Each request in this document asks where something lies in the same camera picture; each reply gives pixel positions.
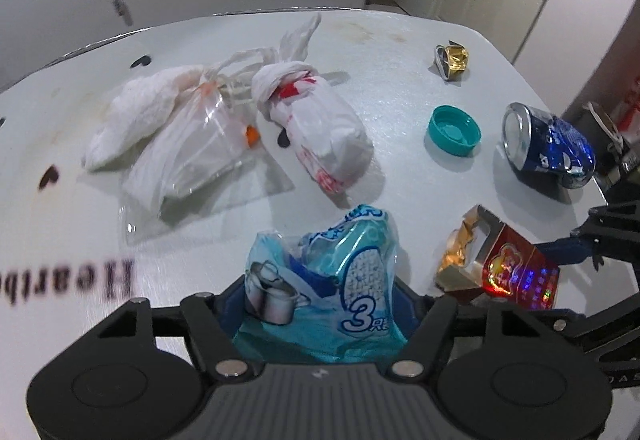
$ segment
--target floor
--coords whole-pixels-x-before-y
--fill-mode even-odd
[[[395,14],[407,15],[394,0],[367,0],[367,10],[377,10],[379,12],[393,12]]]

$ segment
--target white table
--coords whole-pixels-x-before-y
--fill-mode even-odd
[[[433,274],[449,232],[482,203],[533,242],[568,235],[604,199],[591,182],[566,193],[564,202],[544,197],[515,178],[500,149],[500,123],[513,101],[544,108],[513,67],[478,33],[463,26],[385,12],[325,11],[311,39],[308,61],[328,74],[364,120],[376,149],[366,176],[348,191],[344,207],[328,199],[291,150],[276,145],[279,129],[260,119],[267,149],[292,189],[237,205],[156,240],[129,246],[119,216],[118,172],[88,175],[84,146],[104,118],[112,88],[139,74],[169,66],[214,63],[232,52],[277,45],[308,12],[215,16],[160,26],[32,74],[0,95],[0,274],[36,278],[41,266],[68,265],[66,293],[45,295],[22,285],[16,304],[0,298],[0,439],[37,438],[25,412],[31,376],[122,299],[104,297],[104,263],[135,262],[134,295],[152,305],[174,305],[197,291],[219,292],[243,273],[258,231],[300,234],[335,223],[346,206],[370,203],[388,210],[398,227],[402,253],[397,274],[419,293],[433,290]],[[445,84],[432,67],[433,48],[452,39],[470,52],[459,84]],[[144,54],[146,68],[129,69]],[[473,158],[441,152],[423,137],[431,111],[461,107],[482,130]],[[60,180],[42,192],[44,171],[56,165]],[[95,289],[76,289],[79,268],[96,267]],[[557,307],[592,314],[635,293],[631,270],[587,264],[565,268]],[[184,354],[177,343],[162,343]],[[636,438],[637,390],[614,391],[614,409],[603,438]]]

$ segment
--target teal bottle cap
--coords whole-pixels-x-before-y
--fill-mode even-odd
[[[452,105],[433,110],[427,131],[436,146],[455,156],[470,155],[482,137],[476,121]]]

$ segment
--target number 3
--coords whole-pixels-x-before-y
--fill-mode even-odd
[[[349,311],[353,312],[350,321],[342,321],[342,328],[347,332],[364,332],[369,329],[373,322],[371,314],[376,309],[376,302],[367,295],[358,297],[349,306]]]

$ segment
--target table surface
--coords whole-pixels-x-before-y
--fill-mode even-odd
[[[259,118],[264,145],[284,174],[279,192],[243,202],[242,188],[230,182],[210,217],[135,242],[120,210],[121,172],[90,175],[80,163],[115,87],[170,66],[212,64],[238,50],[277,46],[286,30],[311,15],[214,16],[160,26],[32,74],[0,95],[0,117],[6,118],[0,127],[1,440],[37,438],[24,406],[31,376],[123,302],[117,290],[115,298],[105,295],[104,265],[110,261],[118,268],[134,261],[132,295],[146,296],[154,306],[175,305],[194,292],[217,293],[237,279],[257,232],[300,235],[325,229],[348,207],[370,203],[388,210],[398,229],[398,276],[415,291],[432,293],[447,236],[476,203],[533,242],[568,235],[586,219],[588,208],[604,203],[594,182],[580,191],[560,191],[554,199],[516,179],[500,147],[504,109],[514,101],[545,106],[481,35],[386,12],[332,10],[322,14],[307,61],[364,121],[376,149],[366,175],[343,199],[329,199],[292,150],[277,146],[279,129]],[[444,83],[433,66],[434,46],[449,39],[470,52],[459,83]],[[131,70],[145,54],[152,63]],[[481,127],[473,157],[453,157],[423,142],[431,112],[442,104],[462,108]],[[51,165],[60,179],[39,191]],[[95,282],[82,293],[77,278],[86,264],[94,265]],[[42,267],[49,269],[47,288],[36,293]],[[56,267],[58,278],[51,279]],[[60,274],[64,267],[70,272],[68,287]],[[31,289],[24,290],[27,271]],[[12,281],[7,289],[6,279],[17,279],[14,305]],[[630,268],[613,261],[599,273],[589,264],[564,268],[560,283],[556,307],[587,314],[637,291]],[[177,342],[159,345],[184,355]],[[638,436],[638,399],[637,390],[614,391],[603,438]]]

